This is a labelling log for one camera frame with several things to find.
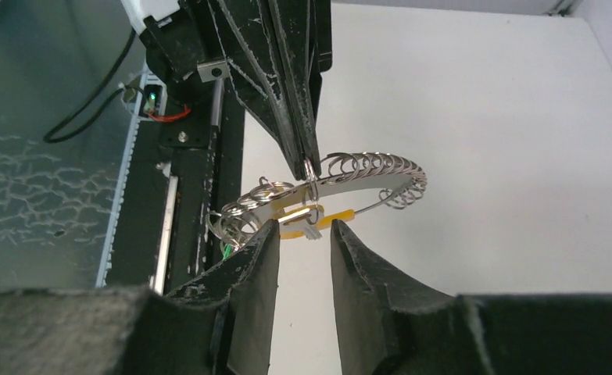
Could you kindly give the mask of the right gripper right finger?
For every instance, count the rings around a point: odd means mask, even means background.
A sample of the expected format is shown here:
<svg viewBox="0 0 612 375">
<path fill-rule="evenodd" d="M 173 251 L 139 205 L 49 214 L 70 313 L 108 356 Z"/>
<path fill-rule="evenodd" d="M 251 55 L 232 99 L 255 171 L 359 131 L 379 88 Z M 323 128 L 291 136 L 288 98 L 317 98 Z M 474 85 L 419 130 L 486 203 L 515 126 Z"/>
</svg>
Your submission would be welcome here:
<svg viewBox="0 0 612 375">
<path fill-rule="evenodd" d="M 448 295 L 341 220 L 331 275 L 344 374 L 612 374 L 612 294 Z"/>
</svg>

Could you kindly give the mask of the key with yellow tag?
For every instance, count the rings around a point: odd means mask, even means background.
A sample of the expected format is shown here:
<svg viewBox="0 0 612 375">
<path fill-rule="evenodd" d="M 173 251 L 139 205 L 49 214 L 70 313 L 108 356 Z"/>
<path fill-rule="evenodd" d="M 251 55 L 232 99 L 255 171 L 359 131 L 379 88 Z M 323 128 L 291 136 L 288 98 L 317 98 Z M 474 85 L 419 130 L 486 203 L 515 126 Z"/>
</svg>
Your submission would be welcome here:
<svg viewBox="0 0 612 375">
<path fill-rule="evenodd" d="M 319 240 L 322 238 L 318 223 L 324 218 L 324 208 L 321 205 L 306 205 L 293 209 L 277 219 L 280 225 L 281 240 L 306 238 Z"/>
</svg>

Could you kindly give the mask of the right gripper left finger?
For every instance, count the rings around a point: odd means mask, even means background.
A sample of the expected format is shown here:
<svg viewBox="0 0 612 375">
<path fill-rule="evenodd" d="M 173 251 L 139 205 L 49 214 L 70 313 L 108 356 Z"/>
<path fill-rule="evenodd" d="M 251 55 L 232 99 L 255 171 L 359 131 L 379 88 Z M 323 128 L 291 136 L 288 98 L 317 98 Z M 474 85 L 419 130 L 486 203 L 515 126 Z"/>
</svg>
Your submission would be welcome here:
<svg viewBox="0 0 612 375">
<path fill-rule="evenodd" d="M 0 291 L 0 374 L 265 374 L 280 238 L 159 295 L 147 287 Z"/>
</svg>

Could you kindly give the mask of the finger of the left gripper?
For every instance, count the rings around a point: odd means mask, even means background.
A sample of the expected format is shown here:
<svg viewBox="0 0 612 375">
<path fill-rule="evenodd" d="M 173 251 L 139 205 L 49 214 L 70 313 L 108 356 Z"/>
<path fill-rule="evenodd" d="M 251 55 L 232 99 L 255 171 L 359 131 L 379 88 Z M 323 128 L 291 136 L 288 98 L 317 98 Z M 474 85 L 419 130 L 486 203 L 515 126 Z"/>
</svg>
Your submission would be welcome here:
<svg viewBox="0 0 612 375">
<path fill-rule="evenodd" d="M 285 146 L 291 131 L 268 2 L 210 1 L 209 7 L 238 100 L 277 141 L 293 176 L 303 179 L 305 166 L 293 166 L 295 152 Z"/>
<path fill-rule="evenodd" d="M 285 146 L 294 151 L 293 166 L 320 164 L 317 114 L 322 73 L 332 67 L 330 1 L 269 1 L 271 20 L 281 58 L 291 131 Z"/>
</svg>

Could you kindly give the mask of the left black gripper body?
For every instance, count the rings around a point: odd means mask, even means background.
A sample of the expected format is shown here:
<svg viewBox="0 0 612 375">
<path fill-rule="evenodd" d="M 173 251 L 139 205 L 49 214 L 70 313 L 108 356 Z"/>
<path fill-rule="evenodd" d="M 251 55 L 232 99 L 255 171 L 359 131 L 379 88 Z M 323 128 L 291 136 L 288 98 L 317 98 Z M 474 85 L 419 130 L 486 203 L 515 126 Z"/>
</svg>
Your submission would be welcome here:
<svg viewBox="0 0 612 375">
<path fill-rule="evenodd" d="M 197 98 L 228 76 L 208 1 L 161 1 L 168 10 L 141 17 L 147 64 L 171 98 Z"/>
</svg>

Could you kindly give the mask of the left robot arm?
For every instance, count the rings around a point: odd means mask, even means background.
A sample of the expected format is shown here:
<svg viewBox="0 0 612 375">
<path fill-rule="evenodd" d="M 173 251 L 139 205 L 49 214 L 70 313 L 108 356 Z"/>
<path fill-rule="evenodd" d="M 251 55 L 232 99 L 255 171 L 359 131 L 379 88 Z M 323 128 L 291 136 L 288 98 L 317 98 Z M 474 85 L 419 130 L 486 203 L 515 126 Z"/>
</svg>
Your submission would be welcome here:
<svg viewBox="0 0 612 375">
<path fill-rule="evenodd" d="M 149 67 L 179 102 L 219 69 L 297 180 L 318 176 L 317 112 L 332 67 L 329 1 L 125 1 Z"/>
</svg>

